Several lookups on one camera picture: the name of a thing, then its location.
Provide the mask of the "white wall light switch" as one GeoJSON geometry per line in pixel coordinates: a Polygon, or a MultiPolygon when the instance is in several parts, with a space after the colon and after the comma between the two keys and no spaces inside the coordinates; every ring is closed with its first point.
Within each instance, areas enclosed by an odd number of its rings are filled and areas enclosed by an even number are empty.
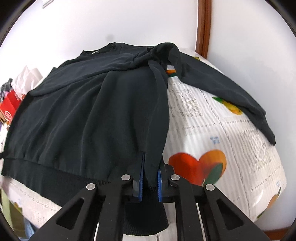
{"type": "Polygon", "coordinates": [[[54,2],[54,0],[48,0],[48,1],[46,1],[45,3],[43,3],[42,9],[46,8],[47,6],[49,6],[53,2],[54,2]]]}

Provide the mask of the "red paper shopping bag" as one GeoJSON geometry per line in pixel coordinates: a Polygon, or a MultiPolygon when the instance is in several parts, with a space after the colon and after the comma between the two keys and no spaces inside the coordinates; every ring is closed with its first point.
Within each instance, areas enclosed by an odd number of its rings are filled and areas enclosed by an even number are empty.
{"type": "Polygon", "coordinates": [[[1,112],[8,123],[11,123],[16,110],[22,100],[17,96],[14,90],[11,90],[1,103],[1,112]]]}

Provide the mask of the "grey plaid cloth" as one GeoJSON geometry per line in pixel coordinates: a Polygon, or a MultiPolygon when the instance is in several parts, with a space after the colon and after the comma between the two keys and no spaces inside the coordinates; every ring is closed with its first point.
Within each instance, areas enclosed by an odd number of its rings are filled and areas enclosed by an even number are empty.
{"type": "Polygon", "coordinates": [[[0,102],[3,102],[8,93],[13,89],[11,85],[12,79],[10,78],[6,83],[1,86],[0,102]]]}

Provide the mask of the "white plastic shopping bag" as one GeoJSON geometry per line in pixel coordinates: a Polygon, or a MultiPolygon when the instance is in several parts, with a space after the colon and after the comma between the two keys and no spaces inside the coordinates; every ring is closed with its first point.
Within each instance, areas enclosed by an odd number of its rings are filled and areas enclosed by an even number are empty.
{"type": "Polygon", "coordinates": [[[20,100],[23,100],[27,93],[33,90],[43,76],[37,68],[30,69],[27,66],[22,72],[11,82],[11,86],[20,100]]]}

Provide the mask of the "black long-sleeve sweatshirt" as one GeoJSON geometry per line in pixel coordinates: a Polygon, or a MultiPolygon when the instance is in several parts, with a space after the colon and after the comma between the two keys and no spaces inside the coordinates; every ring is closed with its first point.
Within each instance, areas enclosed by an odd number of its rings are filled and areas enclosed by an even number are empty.
{"type": "Polygon", "coordinates": [[[172,43],[110,43],[54,68],[20,104],[6,137],[2,175],[64,205],[89,182],[133,175],[145,152],[144,201],[128,207],[125,233],[168,227],[156,200],[159,164],[173,160],[191,182],[205,184],[233,151],[205,151],[232,122],[244,137],[275,145],[264,109],[239,85],[172,43]]]}

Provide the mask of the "brown wooden door frame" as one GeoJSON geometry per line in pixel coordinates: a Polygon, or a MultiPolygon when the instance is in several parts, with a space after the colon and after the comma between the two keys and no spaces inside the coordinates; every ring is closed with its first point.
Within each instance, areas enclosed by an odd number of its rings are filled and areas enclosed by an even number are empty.
{"type": "Polygon", "coordinates": [[[197,39],[195,52],[207,58],[211,33],[212,1],[198,0],[197,39]]]}

